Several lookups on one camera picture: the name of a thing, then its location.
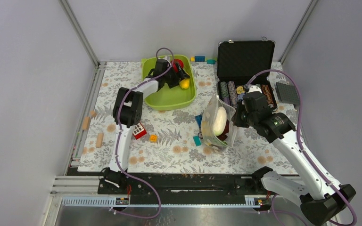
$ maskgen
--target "green bowl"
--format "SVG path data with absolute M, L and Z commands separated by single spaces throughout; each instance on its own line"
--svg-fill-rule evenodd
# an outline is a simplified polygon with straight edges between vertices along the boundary
M 187 107 L 196 98 L 196 85 L 193 76 L 193 70 L 189 59 L 183 55 L 174 55 L 175 59 L 179 59 L 184 63 L 184 70 L 191 77 L 188 89 L 181 89 L 180 86 L 170 89 L 167 85 L 158 92 L 145 98 L 145 102 L 152 109 L 157 111 L 169 111 Z M 155 68 L 156 57 L 150 59 L 142 59 L 142 80 L 144 80 L 149 71 Z

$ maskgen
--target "clear plastic bag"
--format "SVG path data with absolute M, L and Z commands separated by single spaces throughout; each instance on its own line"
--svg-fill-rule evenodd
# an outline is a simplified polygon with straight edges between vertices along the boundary
M 213 133 L 213 122 L 217 116 L 217 109 L 224 107 L 227 112 L 227 120 L 229 121 L 229 132 L 224 141 L 219 140 Z M 205 111 L 203 112 L 202 122 L 200 127 L 202 129 L 203 143 L 214 150 L 225 151 L 227 147 L 232 147 L 234 144 L 235 136 L 237 135 L 237 127 L 232 124 L 231 117 L 235 114 L 236 110 L 232 106 L 227 105 L 219 99 L 217 94 L 214 94 L 210 99 Z

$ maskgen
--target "table surface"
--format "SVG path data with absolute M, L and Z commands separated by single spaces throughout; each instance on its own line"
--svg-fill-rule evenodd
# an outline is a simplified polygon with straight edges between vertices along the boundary
M 196 146 L 193 137 L 199 128 L 195 116 L 206 108 L 216 93 L 216 65 L 192 62 L 197 97 L 190 106 L 173 111 L 155 111 L 143 104 L 141 123 L 147 134 L 138 140 L 132 138 L 129 172 L 146 173 L 226 173 L 249 174 L 268 166 L 279 174 L 297 174 L 289 161 L 252 128 L 238 128 L 234 147 L 215 153 L 205 145 Z M 280 62 L 272 69 L 282 70 Z M 120 87 L 131 88 L 141 80 L 140 62 L 108 62 L 100 86 L 95 111 L 85 140 L 78 171 L 98 172 L 107 167 L 115 145 L 115 121 L 112 110 Z M 285 77 L 270 73 L 272 87 L 276 82 L 286 83 Z M 287 115 L 296 125 L 294 106 L 279 103 L 278 112 Z M 103 132 L 103 146 L 95 147 L 98 133 Z M 149 142 L 151 134 L 158 142 Z

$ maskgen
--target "white wall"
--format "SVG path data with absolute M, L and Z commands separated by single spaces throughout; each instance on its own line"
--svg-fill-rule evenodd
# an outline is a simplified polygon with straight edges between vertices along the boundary
M 276 41 L 279 59 L 310 0 L 69 0 L 97 57 L 141 60 L 160 47 L 217 57 L 224 40 Z
M 284 69 L 303 93 L 310 148 L 342 183 L 362 225 L 362 0 L 320 1 Z M 350 223 L 348 210 L 342 214 Z
M 94 67 L 56 0 L 0 0 L 0 226 L 35 226 Z

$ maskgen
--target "lemon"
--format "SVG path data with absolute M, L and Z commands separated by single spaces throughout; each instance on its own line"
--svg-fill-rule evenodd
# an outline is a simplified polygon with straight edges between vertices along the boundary
M 180 81 L 181 89 L 188 89 L 189 88 L 189 80 L 190 79 L 183 79 L 182 81 Z

